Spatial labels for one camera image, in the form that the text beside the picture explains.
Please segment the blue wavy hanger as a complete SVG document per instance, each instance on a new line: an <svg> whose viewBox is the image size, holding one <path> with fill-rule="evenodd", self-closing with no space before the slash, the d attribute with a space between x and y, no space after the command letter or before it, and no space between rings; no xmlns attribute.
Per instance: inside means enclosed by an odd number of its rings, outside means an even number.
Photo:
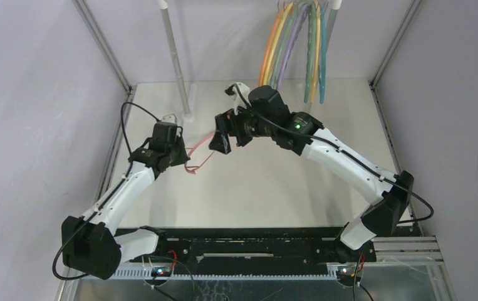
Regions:
<svg viewBox="0 0 478 301"><path fill-rule="evenodd" d="M326 94L326 54L327 54L327 8L328 1L325 2L321 10L321 52L320 52L320 75L319 75L319 103L324 104Z"/></svg>

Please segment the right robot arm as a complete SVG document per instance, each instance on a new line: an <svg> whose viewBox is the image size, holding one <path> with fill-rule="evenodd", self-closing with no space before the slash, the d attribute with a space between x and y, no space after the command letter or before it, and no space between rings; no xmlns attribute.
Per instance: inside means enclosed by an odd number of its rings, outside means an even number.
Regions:
<svg viewBox="0 0 478 301"><path fill-rule="evenodd" d="M393 233L408 207L413 176L384 169L347 146L309 113L290 112L280 93L269 85L250 89L235 82L225 89L234 99L231 109L215 117L212 151L231 152L230 137L244 147L255 137L269 137L297 156L327 167L353 187L368 203L337 236L338 258L350 261L376 236Z"/></svg>

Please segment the purple wavy hanger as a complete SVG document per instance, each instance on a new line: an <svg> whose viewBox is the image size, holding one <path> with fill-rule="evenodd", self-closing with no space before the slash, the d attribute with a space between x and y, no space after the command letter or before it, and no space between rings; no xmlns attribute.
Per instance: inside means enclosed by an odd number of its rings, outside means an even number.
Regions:
<svg viewBox="0 0 478 301"><path fill-rule="evenodd" d="M309 4L299 3L297 14L296 14L296 17L294 18L293 27L292 27L291 33L289 35L288 43L286 45L286 49L285 49L285 52L284 52L283 60L281 62L281 66L279 68L279 74L278 74L278 77L277 77L276 88L279 88L280 85L283 82L284 73L285 73L287 65L288 65L289 57L290 57L291 52L294 48L294 44L295 44L296 39L299 35L301 27L303 26L304 16L308 12L308 10L309 10Z"/></svg>

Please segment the pink plain hanger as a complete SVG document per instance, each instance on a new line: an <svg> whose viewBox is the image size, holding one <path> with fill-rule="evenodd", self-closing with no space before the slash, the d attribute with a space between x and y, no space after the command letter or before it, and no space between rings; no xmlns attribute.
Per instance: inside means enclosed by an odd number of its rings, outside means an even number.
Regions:
<svg viewBox="0 0 478 301"><path fill-rule="evenodd" d="M215 135L215 132L211 132L209 133L208 135L206 135L203 139L201 139L200 141L198 141L198 143L196 143L195 146L193 147L187 147L186 148L186 151L187 151L187 156L189 158L192 157L192 155L202 147L203 144L205 144L206 142L208 142L209 140L211 140ZM212 157L212 155L214 154L214 151L212 151L200 164L198 165L188 165L188 163L184 163L184 170L186 173L188 174L193 174L193 175L196 175L197 174L197 171L199 169L201 169L204 164Z"/></svg>

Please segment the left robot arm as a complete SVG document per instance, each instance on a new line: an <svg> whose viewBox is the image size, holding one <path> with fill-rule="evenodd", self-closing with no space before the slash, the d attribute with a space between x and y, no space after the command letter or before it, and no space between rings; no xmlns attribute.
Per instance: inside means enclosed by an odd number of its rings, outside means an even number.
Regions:
<svg viewBox="0 0 478 301"><path fill-rule="evenodd" d="M140 195L168 168L189 160L183 128L175 123L158 121L152 135L132 150L128 168L119 182L111 187L81 216L67 217L61 225L62 246L57 260L83 276L109 279L120 264L147 255L153 261L164 260L169 245L164 234L151 226L117 235L117 229Z"/></svg>

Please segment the green wavy hanger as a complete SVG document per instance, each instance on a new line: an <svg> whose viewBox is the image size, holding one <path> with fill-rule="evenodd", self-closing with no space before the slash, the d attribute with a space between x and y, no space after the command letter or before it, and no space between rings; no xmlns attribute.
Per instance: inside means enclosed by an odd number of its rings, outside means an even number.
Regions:
<svg viewBox="0 0 478 301"><path fill-rule="evenodd" d="M308 48L306 62L306 79L304 90L304 103L308 103L311 98L311 89L314 83L315 59L316 59L316 31L317 31L317 9L316 3L309 5L308 14Z"/></svg>

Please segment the yellow wavy hanger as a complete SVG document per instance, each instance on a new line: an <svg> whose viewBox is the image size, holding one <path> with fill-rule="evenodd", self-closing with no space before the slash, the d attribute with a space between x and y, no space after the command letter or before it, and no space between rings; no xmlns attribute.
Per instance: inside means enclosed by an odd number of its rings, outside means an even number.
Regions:
<svg viewBox="0 0 478 301"><path fill-rule="evenodd" d="M318 1L314 1L314 12L315 12L315 21L316 21L316 30L315 30L315 51L314 51L314 70L313 70L313 79L311 93L309 96L310 103L313 103L316 97L316 89L319 83L319 73L320 73L320 50L321 50L321 6Z"/></svg>

